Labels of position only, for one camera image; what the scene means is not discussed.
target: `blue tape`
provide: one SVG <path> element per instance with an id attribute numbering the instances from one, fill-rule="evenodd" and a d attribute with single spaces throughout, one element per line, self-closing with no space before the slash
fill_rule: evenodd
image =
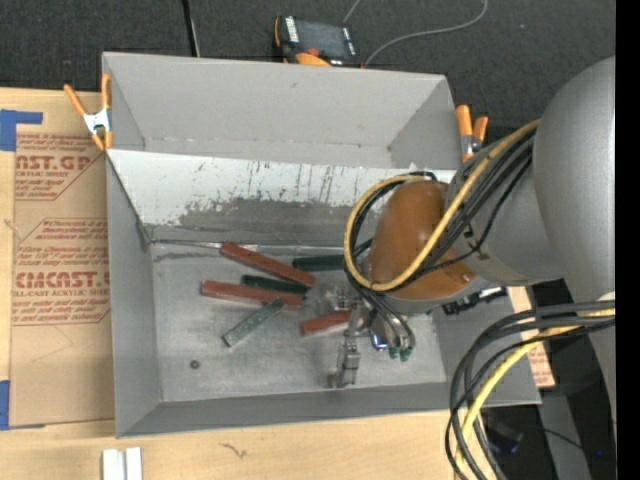
<path id="1" fill-rule="evenodd" d="M 42 112 L 0 110 L 0 151 L 16 150 L 17 124 L 42 124 Z"/>
<path id="2" fill-rule="evenodd" d="M 0 431 L 9 430 L 9 381 L 0 381 Z"/>

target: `black pole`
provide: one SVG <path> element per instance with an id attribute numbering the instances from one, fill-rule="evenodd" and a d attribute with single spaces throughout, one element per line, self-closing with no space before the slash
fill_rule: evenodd
<path id="1" fill-rule="evenodd" d="M 187 27 L 187 35 L 189 36 L 189 48 L 191 49 L 192 57 L 200 57 L 200 46 L 198 45 L 198 38 L 196 36 L 196 27 L 193 24 L 191 18 L 191 8 L 189 6 L 189 0 L 182 0 L 182 10 L 184 12 L 184 22 Z"/>

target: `wooden table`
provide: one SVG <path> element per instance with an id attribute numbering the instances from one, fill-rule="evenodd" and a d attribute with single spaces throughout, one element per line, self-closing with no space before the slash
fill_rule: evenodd
<path id="1" fill-rule="evenodd" d="M 0 88 L 5 109 L 37 110 L 51 96 L 52 91 Z M 89 107 L 92 102 L 82 97 Z M 91 108 L 97 108 L 98 95 L 92 97 Z M 64 97 L 55 99 L 59 110 L 45 128 L 79 119 Z M 8 375 L 14 164 L 12 153 L 0 152 L 0 380 Z M 139 446 L 145 480 L 450 479 L 444 452 L 448 417 L 448 411 L 437 411 L 124 440 L 114 438 L 111 420 L 13 429 L 0 432 L 0 477 L 98 479 L 102 450 Z"/>

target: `white plastic piece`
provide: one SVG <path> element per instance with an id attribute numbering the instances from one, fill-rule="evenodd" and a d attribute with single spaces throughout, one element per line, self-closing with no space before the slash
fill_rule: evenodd
<path id="1" fill-rule="evenodd" d="M 142 450 L 103 450 L 102 480 L 142 480 Z"/>

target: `yellow cable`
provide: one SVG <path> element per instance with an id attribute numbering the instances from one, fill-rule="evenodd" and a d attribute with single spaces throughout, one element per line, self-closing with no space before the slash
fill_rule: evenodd
<path id="1" fill-rule="evenodd" d="M 355 263 L 353 261 L 353 251 L 351 249 L 351 233 L 353 232 L 353 225 L 356 219 L 356 216 L 360 212 L 360 209 L 365 205 L 368 199 L 379 189 L 385 187 L 391 183 L 398 181 L 402 176 L 397 176 L 395 178 L 391 178 L 389 180 L 378 183 L 373 188 L 369 189 L 366 194 L 358 201 L 356 206 L 354 206 L 351 211 L 351 215 L 349 215 L 349 219 L 347 220 L 347 227 L 344 236 L 344 258 L 345 264 L 347 266 L 347 270 L 351 274 L 351 276 L 361 285 L 374 292 L 385 292 L 389 290 L 393 290 L 397 288 L 402 283 L 404 283 L 407 279 L 409 279 L 422 265 L 427 256 L 431 253 L 433 248 L 435 247 L 437 241 L 440 239 L 442 234 L 444 233 L 446 227 L 449 225 L 449 222 L 452 220 L 454 214 L 458 211 L 462 203 L 464 202 L 465 197 L 473 187 L 473 185 L 478 181 L 480 175 L 487 169 L 487 167 L 496 159 L 505 149 L 511 146 L 514 142 L 524 137 L 526 134 L 534 130 L 538 126 L 539 120 L 532 121 L 529 124 L 526 124 L 522 128 L 516 130 L 511 135 L 505 137 L 500 141 L 491 152 L 485 156 L 482 160 L 478 162 L 478 165 L 474 168 L 474 170 L 469 175 L 469 178 L 464 183 L 456 197 L 451 202 L 451 205 L 440 219 L 440 222 L 436 226 L 433 231 L 433 234 L 427 240 L 427 243 L 424 245 L 420 253 L 414 258 L 413 262 L 396 278 L 391 281 L 387 281 L 384 283 L 374 283 L 373 281 L 365 278 L 356 268 Z M 416 176 L 409 176 L 408 178 L 420 178 Z"/>
<path id="2" fill-rule="evenodd" d="M 595 317 L 595 316 L 615 316 L 615 309 L 606 309 L 606 310 L 598 310 L 598 311 L 590 311 L 584 312 L 581 316 L 584 317 Z M 573 329 L 577 329 L 578 325 L 569 326 L 569 327 L 551 327 L 544 331 L 539 332 L 536 335 L 536 338 L 547 338 L 550 336 L 555 336 L 557 334 L 562 334 L 567 331 L 571 331 Z M 487 379 L 487 381 L 482 385 L 478 395 L 471 404 L 467 415 L 465 416 L 464 423 L 462 424 L 462 437 L 465 441 L 469 439 L 471 436 L 471 431 L 473 430 L 473 423 L 480 415 L 480 410 L 484 405 L 485 401 L 496 387 L 498 382 L 506 375 L 506 373 L 511 369 L 511 367 L 516 364 L 522 357 L 524 357 L 529 351 L 533 350 L 535 347 L 540 345 L 541 341 L 536 341 L 534 343 L 527 343 L 525 345 L 521 345 L 519 348 L 514 350 L 511 354 L 509 354 L 505 360 L 498 366 L 491 376 Z M 459 467 L 462 466 L 463 457 L 460 449 L 456 452 L 456 463 Z"/>

